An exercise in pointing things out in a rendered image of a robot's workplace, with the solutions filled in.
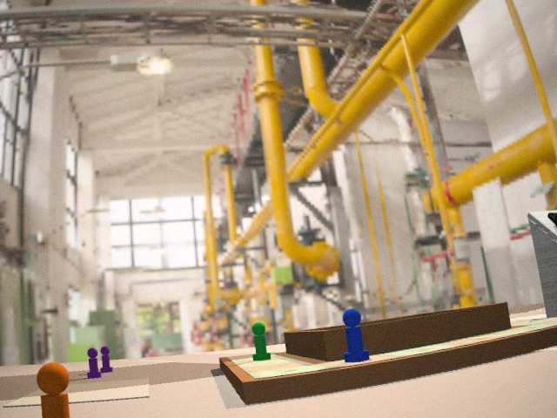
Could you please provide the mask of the orange game pawn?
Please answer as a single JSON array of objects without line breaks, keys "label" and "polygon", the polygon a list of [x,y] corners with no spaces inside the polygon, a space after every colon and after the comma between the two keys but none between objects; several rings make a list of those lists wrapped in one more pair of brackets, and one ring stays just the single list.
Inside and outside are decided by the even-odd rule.
[{"label": "orange game pawn", "polygon": [[68,394],[69,373],[59,363],[44,364],[37,373],[37,385],[46,395],[41,395],[43,418],[70,418]]}]

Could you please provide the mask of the purple pawn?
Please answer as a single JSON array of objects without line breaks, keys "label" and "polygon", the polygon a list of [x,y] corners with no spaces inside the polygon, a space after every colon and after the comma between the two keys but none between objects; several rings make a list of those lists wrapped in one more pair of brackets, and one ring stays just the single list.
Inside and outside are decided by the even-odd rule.
[{"label": "purple pawn", "polygon": [[101,378],[102,377],[102,373],[98,372],[98,364],[97,364],[97,354],[98,351],[95,348],[90,348],[88,351],[88,355],[91,359],[89,359],[89,368],[90,368],[90,372],[88,372],[88,378],[93,379],[93,378]]},{"label": "purple pawn", "polygon": [[102,362],[103,362],[103,367],[101,367],[101,373],[108,373],[108,372],[113,372],[112,371],[112,367],[110,365],[110,356],[107,355],[109,354],[110,350],[108,347],[102,347],[100,350],[102,355]]}]

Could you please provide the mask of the green pawn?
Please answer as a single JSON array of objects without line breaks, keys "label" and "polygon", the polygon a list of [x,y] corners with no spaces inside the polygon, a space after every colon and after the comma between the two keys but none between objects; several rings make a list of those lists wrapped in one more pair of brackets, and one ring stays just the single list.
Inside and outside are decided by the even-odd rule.
[{"label": "green pawn", "polygon": [[265,332],[265,326],[257,322],[252,327],[252,331],[258,335],[254,336],[256,353],[253,354],[253,361],[266,361],[271,359],[271,353],[266,352],[265,336],[262,335]]}]

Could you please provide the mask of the blue pawn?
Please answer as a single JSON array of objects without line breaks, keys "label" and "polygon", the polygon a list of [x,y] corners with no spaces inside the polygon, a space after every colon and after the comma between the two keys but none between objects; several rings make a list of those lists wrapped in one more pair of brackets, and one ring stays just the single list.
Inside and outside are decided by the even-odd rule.
[{"label": "blue pawn", "polygon": [[364,350],[363,339],[360,326],[361,314],[358,310],[348,309],[342,315],[344,324],[350,328],[346,328],[347,350],[344,353],[345,362],[366,361],[370,360],[368,350]]}]

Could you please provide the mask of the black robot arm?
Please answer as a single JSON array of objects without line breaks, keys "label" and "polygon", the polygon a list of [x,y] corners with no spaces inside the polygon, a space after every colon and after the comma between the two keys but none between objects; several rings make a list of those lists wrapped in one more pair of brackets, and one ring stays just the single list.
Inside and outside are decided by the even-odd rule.
[{"label": "black robot arm", "polygon": [[550,212],[547,216],[557,225],[557,213]]}]

